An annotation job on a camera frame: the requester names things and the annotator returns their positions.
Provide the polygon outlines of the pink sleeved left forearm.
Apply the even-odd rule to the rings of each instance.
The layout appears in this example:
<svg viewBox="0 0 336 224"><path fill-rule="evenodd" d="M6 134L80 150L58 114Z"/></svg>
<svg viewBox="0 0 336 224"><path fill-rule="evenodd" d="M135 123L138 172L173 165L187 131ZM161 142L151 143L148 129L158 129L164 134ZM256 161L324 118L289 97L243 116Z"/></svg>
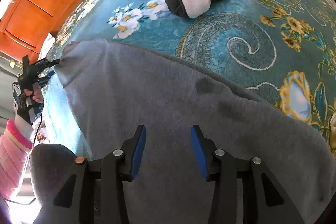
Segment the pink sleeved left forearm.
<svg viewBox="0 0 336 224"><path fill-rule="evenodd" d="M27 159L33 148L33 128L21 117L7 121L1 135L1 196L11 199L22 185Z"/></svg>

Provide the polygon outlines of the gloved left hand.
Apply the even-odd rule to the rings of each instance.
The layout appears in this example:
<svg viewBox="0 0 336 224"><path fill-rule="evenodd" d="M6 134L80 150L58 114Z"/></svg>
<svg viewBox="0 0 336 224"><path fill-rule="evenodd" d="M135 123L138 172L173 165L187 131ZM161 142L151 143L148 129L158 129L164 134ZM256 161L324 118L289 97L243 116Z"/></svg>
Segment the gloved left hand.
<svg viewBox="0 0 336 224"><path fill-rule="evenodd" d="M19 91L17 86L13 86L13 99L14 110L29 125L32 125L41 117L44 100L38 83L33 84L32 90L23 89Z"/></svg>

